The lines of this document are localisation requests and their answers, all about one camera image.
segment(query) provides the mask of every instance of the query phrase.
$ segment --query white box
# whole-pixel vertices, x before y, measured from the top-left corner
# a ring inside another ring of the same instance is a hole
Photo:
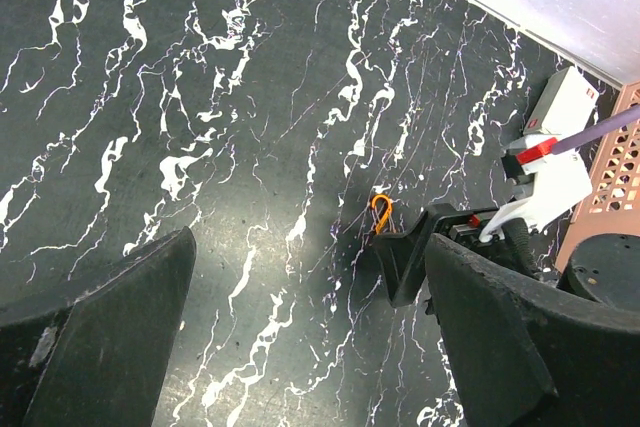
[[[599,95],[575,67],[555,73],[529,117],[524,135],[564,138],[584,130]]]

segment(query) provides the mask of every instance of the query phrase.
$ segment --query orange carabiner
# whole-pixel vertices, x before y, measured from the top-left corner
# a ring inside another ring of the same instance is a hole
[[[393,207],[391,206],[392,202],[391,202],[391,199],[389,198],[389,196],[387,196],[385,194],[378,194],[378,195],[374,196],[373,199],[371,199],[371,209],[374,211],[374,213],[377,212],[376,204],[378,203],[379,200],[383,200],[384,203],[386,204],[386,207],[385,207],[384,211],[382,212],[382,217],[380,218],[380,220],[375,225],[376,234],[379,234],[382,231],[382,229],[384,228],[384,226],[387,225],[387,222],[389,221],[389,218],[391,217],[391,212],[393,211]]]

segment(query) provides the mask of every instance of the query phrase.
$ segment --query floor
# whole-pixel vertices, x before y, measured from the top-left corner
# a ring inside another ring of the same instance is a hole
[[[2,301],[189,225],[154,426],[464,425],[421,299],[394,311],[355,267],[367,201],[389,194],[398,228],[505,202],[501,146],[567,61],[465,0],[0,10]],[[617,92],[591,80],[604,115]]]

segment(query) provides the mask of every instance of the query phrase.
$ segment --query purple stick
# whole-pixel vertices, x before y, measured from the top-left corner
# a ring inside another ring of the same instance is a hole
[[[638,119],[640,119],[640,104],[633,104],[627,110],[623,110],[602,122],[598,122],[597,124],[584,129],[582,132],[578,132],[577,134],[553,144],[551,146],[551,153],[553,155],[558,155],[566,152],[567,150],[577,149],[587,142],[596,140],[609,132],[613,132],[625,125],[629,125]]]

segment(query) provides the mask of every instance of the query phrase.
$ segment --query red tab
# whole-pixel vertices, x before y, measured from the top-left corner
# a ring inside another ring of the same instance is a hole
[[[551,153],[551,146],[557,142],[558,139],[556,139],[555,137],[551,137],[550,139],[547,139],[544,142],[540,142],[538,145],[531,147],[524,152],[520,152],[518,155],[516,155],[516,159],[518,160],[520,165],[528,164],[529,162],[533,162],[534,160],[541,159],[545,155],[549,155]]]
[[[469,219],[469,225],[474,229],[477,229],[478,227],[480,227],[480,222],[481,221],[477,215],[472,215],[471,218]]]

